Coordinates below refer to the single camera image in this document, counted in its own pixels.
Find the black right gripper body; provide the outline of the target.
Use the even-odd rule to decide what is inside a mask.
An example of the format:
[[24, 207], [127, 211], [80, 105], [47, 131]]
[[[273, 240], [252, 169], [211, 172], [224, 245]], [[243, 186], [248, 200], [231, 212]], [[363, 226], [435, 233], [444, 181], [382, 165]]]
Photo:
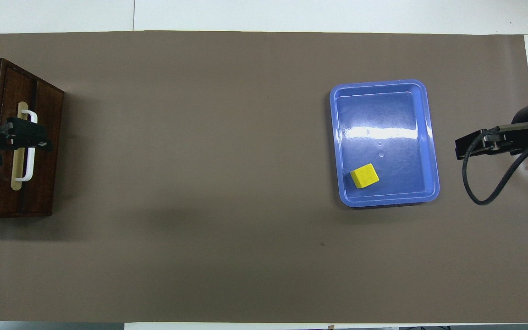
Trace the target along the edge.
[[496, 126], [483, 138], [486, 155], [510, 153], [512, 156], [528, 148], [528, 121]]

